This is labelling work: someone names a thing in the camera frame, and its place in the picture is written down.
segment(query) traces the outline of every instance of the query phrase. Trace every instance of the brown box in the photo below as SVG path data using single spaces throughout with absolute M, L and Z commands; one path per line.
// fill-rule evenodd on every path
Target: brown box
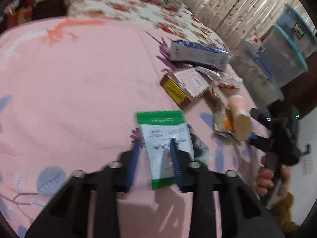
M 210 83 L 211 79 L 205 74 L 196 71 L 194 67 L 168 72 L 160 81 L 160 85 L 182 110 L 198 101 L 208 90 Z M 197 86 L 200 89 L 193 89 L 193 86 Z

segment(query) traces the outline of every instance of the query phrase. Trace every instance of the pink tablecloth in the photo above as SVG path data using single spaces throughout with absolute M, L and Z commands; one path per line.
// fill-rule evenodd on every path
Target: pink tablecloth
M 0 210 L 20 237 L 74 169 L 96 171 L 130 149 L 134 112 L 178 109 L 159 86 L 168 67 L 147 32 L 178 39 L 128 22 L 65 18 L 0 37 Z M 204 100 L 185 116 L 210 148 L 211 170 L 235 169 L 251 181 L 259 152 L 214 138 Z M 255 132 L 265 134 L 258 124 Z M 143 149 L 134 186 L 118 198 L 122 237 L 188 237 L 191 201 L 175 186 L 150 189 Z

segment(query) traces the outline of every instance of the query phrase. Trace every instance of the white mug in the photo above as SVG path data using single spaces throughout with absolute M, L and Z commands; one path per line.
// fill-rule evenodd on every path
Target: white mug
M 258 53 L 262 53 L 265 50 L 261 40 L 256 35 L 252 35 L 247 41 Z

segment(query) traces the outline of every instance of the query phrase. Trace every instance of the curtain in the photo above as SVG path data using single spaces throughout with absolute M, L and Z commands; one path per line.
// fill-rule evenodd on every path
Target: curtain
M 182 0 L 207 27 L 213 29 L 235 50 L 241 39 L 252 35 L 262 37 L 290 4 L 316 33 L 299 0 Z

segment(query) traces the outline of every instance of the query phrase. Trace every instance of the white and blue package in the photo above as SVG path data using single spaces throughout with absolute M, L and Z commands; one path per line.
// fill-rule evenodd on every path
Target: white and blue package
M 170 60 L 202 66 L 210 70 L 225 71 L 230 52 L 206 44 L 184 40 L 173 41 Z

